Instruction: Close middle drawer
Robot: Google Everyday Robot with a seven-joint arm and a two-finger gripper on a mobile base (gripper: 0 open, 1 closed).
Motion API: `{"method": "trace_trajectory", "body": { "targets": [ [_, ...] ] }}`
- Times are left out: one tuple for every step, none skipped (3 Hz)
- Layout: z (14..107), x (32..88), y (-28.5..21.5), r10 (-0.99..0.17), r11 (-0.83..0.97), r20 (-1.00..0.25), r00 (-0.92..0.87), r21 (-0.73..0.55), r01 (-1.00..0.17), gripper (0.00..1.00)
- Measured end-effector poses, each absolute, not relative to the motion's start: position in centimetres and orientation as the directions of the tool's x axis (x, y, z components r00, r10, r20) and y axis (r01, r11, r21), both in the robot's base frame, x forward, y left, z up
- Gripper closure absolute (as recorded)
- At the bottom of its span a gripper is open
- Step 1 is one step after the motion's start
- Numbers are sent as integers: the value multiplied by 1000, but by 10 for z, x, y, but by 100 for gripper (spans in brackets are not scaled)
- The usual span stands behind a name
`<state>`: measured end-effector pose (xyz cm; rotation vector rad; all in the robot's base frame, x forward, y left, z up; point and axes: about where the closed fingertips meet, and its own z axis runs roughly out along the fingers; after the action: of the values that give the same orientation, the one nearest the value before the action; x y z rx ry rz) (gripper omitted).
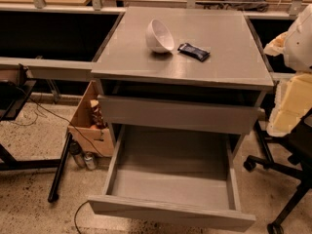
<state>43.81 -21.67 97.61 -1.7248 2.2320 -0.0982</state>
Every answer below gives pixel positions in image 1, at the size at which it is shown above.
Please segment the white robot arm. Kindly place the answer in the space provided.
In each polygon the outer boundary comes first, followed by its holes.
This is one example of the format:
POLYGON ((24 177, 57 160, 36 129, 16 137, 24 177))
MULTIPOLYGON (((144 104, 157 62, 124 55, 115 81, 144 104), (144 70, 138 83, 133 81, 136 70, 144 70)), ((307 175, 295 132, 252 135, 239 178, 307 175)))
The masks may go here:
POLYGON ((308 5, 290 28, 264 48, 268 56, 283 56, 292 75, 278 75, 274 108, 266 128, 273 137, 289 134, 312 108, 312 5, 308 5))

